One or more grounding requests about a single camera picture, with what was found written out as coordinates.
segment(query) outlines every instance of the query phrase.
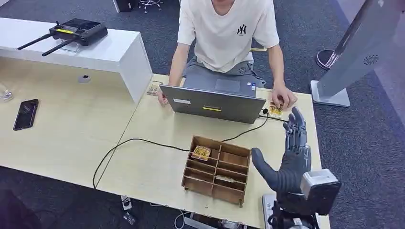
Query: floor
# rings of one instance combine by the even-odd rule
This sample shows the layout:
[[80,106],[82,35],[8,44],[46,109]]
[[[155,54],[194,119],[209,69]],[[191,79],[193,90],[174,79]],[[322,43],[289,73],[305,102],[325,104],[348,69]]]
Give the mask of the floor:
[[[315,54],[336,46],[361,0],[274,0],[274,5],[286,85],[310,93],[309,82],[325,73],[315,64]],[[117,14],[110,0],[10,0],[0,7],[0,17],[46,22],[78,17],[140,31],[152,70],[167,74],[176,47],[179,3],[165,0],[162,7],[150,8],[148,14],[139,9]],[[400,48],[403,31],[402,24],[395,38]],[[403,57],[401,50],[394,49],[393,59]],[[271,87],[266,53],[255,52],[254,58],[256,72]],[[347,88],[349,108],[314,105],[322,165],[343,183],[330,213],[333,229],[403,225],[405,128],[403,108],[397,103],[403,94],[396,88],[403,88],[404,75],[403,64],[389,63],[393,66],[376,69]],[[44,228],[130,228],[118,222],[116,195],[1,167],[0,188],[13,190],[32,209],[56,212],[56,221],[51,215],[41,216]],[[178,210],[140,201],[134,205],[139,228],[173,228]]]

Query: person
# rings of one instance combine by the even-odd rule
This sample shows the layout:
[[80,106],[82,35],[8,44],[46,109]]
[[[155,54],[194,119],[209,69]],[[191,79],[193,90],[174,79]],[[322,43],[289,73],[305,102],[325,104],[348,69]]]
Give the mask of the person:
[[[284,84],[283,52],[272,0],[182,0],[169,85],[179,86],[183,76],[221,73],[249,77],[256,87],[264,87],[266,82],[253,71],[253,38],[268,52],[274,76],[269,99],[278,108],[291,107],[297,98]],[[195,39],[195,56],[186,64]],[[162,92],[158,100],[162,105],[168,102]]]

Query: white desk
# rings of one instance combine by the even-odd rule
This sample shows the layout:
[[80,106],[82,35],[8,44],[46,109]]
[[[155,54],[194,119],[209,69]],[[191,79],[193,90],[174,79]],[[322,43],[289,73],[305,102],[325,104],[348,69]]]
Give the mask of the white desk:
[[53,23],[0,18],[0,56],[29,61],[119,73],[135,104],[138,104],[152,77],[148,56],[139,32],[108,30],[108,35],[79,53],[58,50],[48,56],[41,54],[59,44],[53,38],[25,49],[18,47],[48,33]]
[[[168,77],[155,75],[152,80],[167,82]],[[258,89],[257,97],[268,98],[270,91]],[[307,122],[308,144],[312,149],[312,170],[321,169],[315,118],[310,94],[296,94],[297,107]],[[290,111],[284,112],[284,119]],[[174,113],[170,106],[162,108],[157,98],[144,95],[121,139],[144,138],[161,144],[187,149],[192,136],[215,140],[233,137],[264,122],[253,125],[189,114]],[[262,128],[229,143],[246,148],[258,147],[273,168],[279,168],[284,153],[285,130],[280,121],[268,120]],[[141,141],[132,141],[118,148],[111,158],[97,189],[127,195],[131,198],[171,208],[241,222],[264,228],[261,197],[274,193],[250,164],[243,208],[213,199],[181,186],[187,152],[164,148]],[[320,218],[322,229],[328,229],[328,217]]]

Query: black phone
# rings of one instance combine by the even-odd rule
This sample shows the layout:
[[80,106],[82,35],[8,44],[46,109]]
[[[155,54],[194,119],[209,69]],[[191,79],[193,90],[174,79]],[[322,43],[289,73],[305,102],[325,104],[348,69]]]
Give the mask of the black phone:
[[38,99],[32,99],[24,101],[20,104],[17,118],[15,119],[14,123],[14,130],[22,130],[32,127],[34,124],[38,103]]

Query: wooden compartment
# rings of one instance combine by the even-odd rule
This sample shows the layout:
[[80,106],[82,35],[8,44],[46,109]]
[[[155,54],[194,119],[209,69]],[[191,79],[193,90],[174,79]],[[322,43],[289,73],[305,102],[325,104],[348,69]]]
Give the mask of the wooden compartment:
[[215,175],[229,177],[229,178],[232,178],[232,179],[234,179],[236,181],[239,181],[239,182],[242,182],[242,183],[247,182],[247,175],[246,174],[226,170],[226,169],[223,169],[223,168],[217,168]]
[[191,157],[191,154],[192,154],[192,152],[189,153],[189,158],[188,158],[189,160],[200,162],[202,164],[206,164],[206,165],[209,165],[209,166],[216,167],[216,164],[217,164],[217,161],[218,161],[217,159],[209,157],[208,161],[203,161],[203,160],[199,160],[199,159]]
[[[192,157],[196,146],[211,149],[207,161]],[[242,207],[250,153],[250,149],[194,136],[181,185],[186,190],[239,204]]]
[[249,167],[247,166],[241,166],[241,165],[237,165],[237,164],[233,164],[230,162],[225,162],[225,161],[218,161],[218,168],[223,168],[226,170],[231,170],[231,171],[235,171],[238,173],[243,173],[243,174],[247,174]]
[[214,174],[210,174],[204,171],[200,171],[195,168],[186,167],[184,171],[184,175],[187,177],[193,177],[198,180],[213,182],[214,181]]
[[186,176],[183,177],[183,187],[208,196],[211,195],[213,189],[213,185],[209,182]]
[[244,192],[240,190],[217,184],[213,185],[212,196],[214,198],[223,199],[234,204],[242,205],[241,202],[243,202],[244,195]]
[[219,154],[219,160],[242,166],[247,166],[249,164],[248,157],[238,156],[223,151]]
[[188,159],[186,167],[195,168],[195,169],[198,169],[200,171],[215,174],[215,166],[211,166],[211,165],[208,165],[208,164],[205,164],[205,163],[201,163],[201,162],[199,162],[199,160],[190,160],[190,159]]
[[242,183],[242,182],[239,182],[239,181],[236,181],[236,180],[233,181],[233,182],[228,182],[228,181],[220,180],[218,178],[215,178],[214,184],[225,186],[225,187],[230,187],[230,188],[233,188],[233,189],[238,189],[238,190],[241,190],[241,191],[245,190],[245,185],[246,185],[245,183]]

